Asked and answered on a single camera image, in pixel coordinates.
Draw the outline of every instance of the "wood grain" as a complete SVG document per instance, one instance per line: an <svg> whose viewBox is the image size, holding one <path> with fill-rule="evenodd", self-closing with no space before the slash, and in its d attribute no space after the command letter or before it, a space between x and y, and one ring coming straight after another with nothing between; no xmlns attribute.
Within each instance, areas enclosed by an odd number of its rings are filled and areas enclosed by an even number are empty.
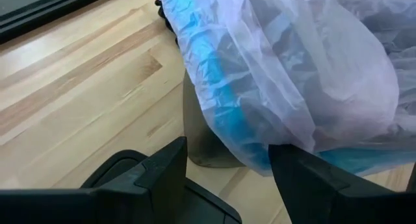
<svg viewBox="0 0 416 224"><path fill-rule="evenodd" d="M0 187L76 188L123 149L183 135L183 60L154 0L100 0L0 45ZM406 188L412 164L366 179ZM187 177L245 223L290 223L272 178L247 168Z"/></svg>

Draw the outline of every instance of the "translucent plastic bag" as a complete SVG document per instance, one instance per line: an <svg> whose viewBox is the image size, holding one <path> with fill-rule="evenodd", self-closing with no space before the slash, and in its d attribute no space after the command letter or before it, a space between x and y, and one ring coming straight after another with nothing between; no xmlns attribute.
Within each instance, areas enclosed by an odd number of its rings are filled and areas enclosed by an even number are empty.
<svg viewBox="0 0 416 224"><path fill-rule="evenodd" d="M346 149L322 152L327 161L369 174L416 160L416 0L338 0L382 42L395 67L400 98L387 132Z"/></svg>
<svg viewBox="0 0 416 224"><path fill-rule="evenodd" d="M268 144L317 153L387 132L397 77L336 0L161 0L204 116L267 174Z"/></svg>

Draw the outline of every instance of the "black object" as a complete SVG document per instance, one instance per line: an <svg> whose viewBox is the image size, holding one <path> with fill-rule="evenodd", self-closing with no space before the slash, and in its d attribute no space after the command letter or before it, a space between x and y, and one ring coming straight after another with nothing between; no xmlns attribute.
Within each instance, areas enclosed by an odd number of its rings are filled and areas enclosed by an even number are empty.
<svg viewBox="0 0 416 224"><path fill-rule="evenodd" d="M293 224L413 222L416 193L393 192L293 145L270 146L269 158Z"/></svg>
<svg viewBox="0 0 416 224"><path fill-rule="evenodd" d="M0 44L97 0L0 0Z"/></svg>
<svg viewBox="0 0 416 224"><path fill-rule="evenodd" d="M408 182L408 187L406 188L408 192L416 192L416 163L413 166L413 170L411 171L411 175Z"/></svg>
<svg viewBox="0 0 416 224"><path fill-rule="evenodd" d="M1 223L242 223L237 211L185 178L186 165L185 137L148 158L121 151L78 190L0 191Z"/></svg>

